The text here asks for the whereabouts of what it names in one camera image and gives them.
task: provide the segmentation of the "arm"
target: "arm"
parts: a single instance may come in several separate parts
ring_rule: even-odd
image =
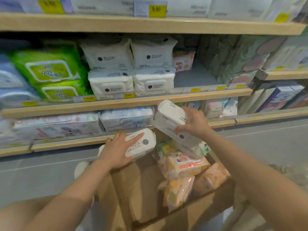
[[[26,226],[24,231],[74,231],[91,207],[92,198],[102,179],[112,168],[119,168],[131,161],[125,157],[127,149],[143,133],[129,141],[126,134],[116,134],[107,139],[101,155],[67,189],[50,201]]]
[[[231,174],[252,205],[275,230],[307,230],[308,194],[282,174],[261,163],[210,128],[202,111],[183,107],[188,132],[204,140]]]

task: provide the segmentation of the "cardboard box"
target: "cardboard box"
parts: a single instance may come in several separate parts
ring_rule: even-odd
[[[158,143],[170,140],[156,129],[155,133]],[[207,158],[211,164],[218,160],[213,153]],[[104,230],[188,231],[233,205],[234,182],[229,180],[209,194],[190,197],[182,207],[168,214],[167,208],[163,207],[164,194],[157,190],[164,180],[149,154],[111,172],[98,189],[106,216]]]

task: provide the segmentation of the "gray floor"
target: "gray floor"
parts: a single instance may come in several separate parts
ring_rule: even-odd
[[[217,130],[265,163],[308,162],[308,119]],[[0,208],[24,199],[58,194],[73,181],[75,166],[94,160],[99,145],[0,158]]]

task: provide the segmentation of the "hand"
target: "hand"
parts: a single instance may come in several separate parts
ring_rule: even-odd
[[[208,124],[203,112],[196,110],[195,108],[182,107],[182,109],[188,114],[189,120],[185,125],[175,128],[176,132],[187,132],[199,139],[204,139],[204,135],[207,132],[212,131]]]
[[[141,139],[143,135],[144,133],[141,133],[129,141],[125,141],[127,136],[125,133],[116,134],[112,140],[108,138],[98,160],[107,161],[111,169],[125,166],[132,160],[132,157],[125,156],[127,149]]]

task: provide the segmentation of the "forearm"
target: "forearm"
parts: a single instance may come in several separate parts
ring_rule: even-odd
[[[305,191],[213,130],[204,133],[203,139],[275,230],[302,230],[308,226]]]
[[[37,214],[25,231],[75,230],[89,210],[101,180],[110,169],[108,162],[92,163],[79,178]]]

